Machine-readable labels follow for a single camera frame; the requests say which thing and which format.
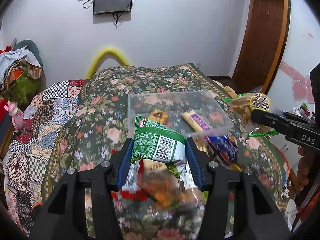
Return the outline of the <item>red white snack bag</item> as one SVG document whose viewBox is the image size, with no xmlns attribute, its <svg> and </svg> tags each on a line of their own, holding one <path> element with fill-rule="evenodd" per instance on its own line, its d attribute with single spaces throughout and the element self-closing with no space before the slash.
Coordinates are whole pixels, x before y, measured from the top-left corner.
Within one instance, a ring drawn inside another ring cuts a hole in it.
<svg viewBox="0 0 320 240">
<path fill-rule="evenodd" d="M 147 193 L 138 186 L 138 177 L 143 175 L 143 173 L 144 165 L 142 159 L 132 163 L 124 186 L 122 186 L 119 192 L 111 192 L 112 198 L 135 201 L 147 200 Z"/>
</svg>

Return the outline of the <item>green snack bag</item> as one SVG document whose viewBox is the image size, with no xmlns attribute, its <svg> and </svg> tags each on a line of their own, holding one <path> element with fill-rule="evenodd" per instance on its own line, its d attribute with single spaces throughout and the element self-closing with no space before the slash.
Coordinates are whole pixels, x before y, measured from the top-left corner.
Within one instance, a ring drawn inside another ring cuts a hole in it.
<svg viewBox="0 0 320 240">
<path fill-rule="evenodd" d="M 131 161 L 139 159 L 184 165 L 186 163 L 185 138 L 163 124 L 137 116 Z"/>
</svg>

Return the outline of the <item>orange wrapped cake snack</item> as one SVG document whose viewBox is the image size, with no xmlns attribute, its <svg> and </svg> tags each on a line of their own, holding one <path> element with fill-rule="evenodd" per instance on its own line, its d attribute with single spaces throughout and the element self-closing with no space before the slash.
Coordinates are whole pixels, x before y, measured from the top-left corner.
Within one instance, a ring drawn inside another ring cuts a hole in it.
<svg viewBox="0 0 320 240">
<path fill-rule="evenodd" d="M 169 114 L 160 109 L 153 109 L 149 114 L 148 119 L 155 121 L 159 124 L 166 125 L 169 120 Z"/>
</svg>

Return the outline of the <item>round yellow label cookie pack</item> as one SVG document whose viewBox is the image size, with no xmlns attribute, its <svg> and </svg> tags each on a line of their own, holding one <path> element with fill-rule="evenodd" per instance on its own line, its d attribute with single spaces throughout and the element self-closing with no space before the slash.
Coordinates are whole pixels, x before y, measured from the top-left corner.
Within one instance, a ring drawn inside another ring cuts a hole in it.
<svg viewBox="0 0 320 240">
<path fill-rule="evenodd" d="M 257 92 L 245 93 L 232 99 L 225 99 L 224 101 L 230 105 L 232 110 L 240 115 L 248 137 L 272 137 L 279 134 L 275 129 L 259 125 L 251 119 L 251 113 L 255 109 L 281 115 L 280 109 L 265 94 Z"/>
</svg>

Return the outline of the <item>purple yellow snack bar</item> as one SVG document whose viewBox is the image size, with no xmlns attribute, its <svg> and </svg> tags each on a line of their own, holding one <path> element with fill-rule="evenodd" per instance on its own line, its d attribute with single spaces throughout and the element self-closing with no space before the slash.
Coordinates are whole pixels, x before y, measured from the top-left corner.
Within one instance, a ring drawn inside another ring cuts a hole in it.
<svg viewBox="0 0 320 240">
<path fill-rule="evenodd" d="M 182 113 L 181 117 L 195 132 L 208 131 L 211 129 L 194 110 Z"/>
</svg>

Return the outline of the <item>brown wooden door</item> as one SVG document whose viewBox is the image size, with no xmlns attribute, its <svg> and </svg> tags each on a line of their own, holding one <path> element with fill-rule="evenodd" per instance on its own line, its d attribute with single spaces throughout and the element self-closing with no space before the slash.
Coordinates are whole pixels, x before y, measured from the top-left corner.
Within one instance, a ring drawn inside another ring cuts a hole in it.
<svg viewBox="0 0 320 240">
<path fill-rule="evenodd" d="M 249 0 L 244 40 L 232 77 L 238 93 L 267 93 L 278 71 L 289 33 L 290 0 Z"/>
</svg>

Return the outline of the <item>yellow curved foam tube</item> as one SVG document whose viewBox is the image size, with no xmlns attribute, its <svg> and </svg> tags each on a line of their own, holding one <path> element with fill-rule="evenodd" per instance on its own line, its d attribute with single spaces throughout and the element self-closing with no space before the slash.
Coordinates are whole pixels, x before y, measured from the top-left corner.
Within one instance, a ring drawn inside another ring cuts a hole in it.
<svg viewBox="0 0 320 240">
<path fill-rule="evenodd" d="M 86 79 L 91 79 L 93 75 L 99 70 L 101 65 L 108 59 L 113 59 L 114 61 L 119 63 L 120 66 L 131 65 L 128 59 L 119 50 L 113 47 L 105 47 L 101 49 L 93 59 L 87 71 Z"/>
</svg>

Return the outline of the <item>clear plastic storage box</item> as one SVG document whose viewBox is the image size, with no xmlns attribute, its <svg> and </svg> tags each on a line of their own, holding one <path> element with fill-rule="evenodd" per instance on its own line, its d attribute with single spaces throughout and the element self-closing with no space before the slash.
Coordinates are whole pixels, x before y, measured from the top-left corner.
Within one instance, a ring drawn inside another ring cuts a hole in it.
<svg viewBox="0 0 320 240">
<path fill-rule="evenodd" d="M 185 137 L 223 136 L 234 128 L 234 122 L 227 114 L 228 106 L 211 91 L 130 94 L 127 98 L 129 137 L 134 137 L 136 117 L 141 115 L 148 118 L 153 109 L 167 112 L 169 120 L 166 125 Z M 194 110 L 211 129 L 195 132 L 181 117 L 182 113 L 191 110 Z"/>
</svg>

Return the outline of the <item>pile of clothes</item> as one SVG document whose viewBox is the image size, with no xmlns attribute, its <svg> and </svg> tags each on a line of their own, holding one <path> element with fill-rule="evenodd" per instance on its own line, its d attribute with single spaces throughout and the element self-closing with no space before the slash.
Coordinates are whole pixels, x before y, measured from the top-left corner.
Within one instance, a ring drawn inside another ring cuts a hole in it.
<svg viewBox="0 0 320 240">
<path fill-rule="evenodd" d="M 1 98 L 25 108 L 38 92 L 43 62 L 32 40 L 16 42 L 1 50 Z"/>
</svg>

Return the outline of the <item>clear cracker pack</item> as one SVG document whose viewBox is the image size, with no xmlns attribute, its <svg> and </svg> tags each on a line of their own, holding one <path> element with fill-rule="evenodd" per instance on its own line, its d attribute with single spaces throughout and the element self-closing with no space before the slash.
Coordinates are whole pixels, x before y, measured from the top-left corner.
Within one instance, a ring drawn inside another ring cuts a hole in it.
<svg viewBox="0 0 320 240">
<path fill-rule="evenodd" d="M 155 201 L 157 210 L 188 207 L 205 200 L 204 194 L 195 186 L 185 186 L 166 167 L 165 163 L 142 159 L 143 171 L 139 173 L 137 185 Z"/>
</svg>

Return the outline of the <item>pink plush toy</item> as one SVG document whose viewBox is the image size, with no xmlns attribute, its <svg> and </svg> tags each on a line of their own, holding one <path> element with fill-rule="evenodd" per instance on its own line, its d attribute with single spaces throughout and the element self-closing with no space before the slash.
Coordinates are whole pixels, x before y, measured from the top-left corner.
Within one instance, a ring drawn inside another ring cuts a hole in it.
<svg viewBox="0 0 320 240">
<path fill-rule="evenodd" d="M 15 102 L 8 101 L 4 106 L 4 109 L 9 113 L 14 129 L 16 131 L 20 130 L 23 125 L 23 113 L 17 107 L 17 104 Z"/>
</svg>

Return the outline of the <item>blue biscuit snack bag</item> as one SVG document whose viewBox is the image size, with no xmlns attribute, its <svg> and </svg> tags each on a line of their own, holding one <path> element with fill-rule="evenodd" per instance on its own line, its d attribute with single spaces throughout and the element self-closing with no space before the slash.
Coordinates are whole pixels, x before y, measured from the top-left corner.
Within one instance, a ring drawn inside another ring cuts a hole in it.
<svg viewBox="0 0 320 240">
<path fill-rule="evenodd" d="M 235 137 L 227 135 L 220 137 L 208 136 L 206 140 L 214 152 L 214 157 L 218 157 L 221 163 L 231 166 L 238 161 L 239 148 Z"/>
</svg>

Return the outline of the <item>patchwork quilt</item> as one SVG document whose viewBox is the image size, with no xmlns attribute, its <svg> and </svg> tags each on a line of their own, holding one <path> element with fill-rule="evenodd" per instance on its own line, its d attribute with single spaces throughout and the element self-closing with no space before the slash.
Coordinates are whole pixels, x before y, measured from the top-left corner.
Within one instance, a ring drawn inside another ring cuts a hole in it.
<svg viewBox="0 0 320 240">
<path fill-rule="evenodd" d="M 41 184 L 60 129 L 79 105 L 84 80 L 56 82 L 37 94 L 23 112 L 22 127 L 4 158 L 4 191 L 9 215 L 25 235 L 31 211 L 42 202 Z"/>
</svg>

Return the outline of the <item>wall mounted black monitor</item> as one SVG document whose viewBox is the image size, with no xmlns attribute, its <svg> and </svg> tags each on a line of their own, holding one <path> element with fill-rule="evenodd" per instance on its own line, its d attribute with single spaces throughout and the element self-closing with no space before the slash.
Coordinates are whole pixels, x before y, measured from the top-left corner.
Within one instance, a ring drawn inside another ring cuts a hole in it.
<svg viewBox="0 0 320 240">
<path fill-rule="evenodd" d="M 93 0 L 93 15 L 130 12 L 133 0 Z"/>
</svg>

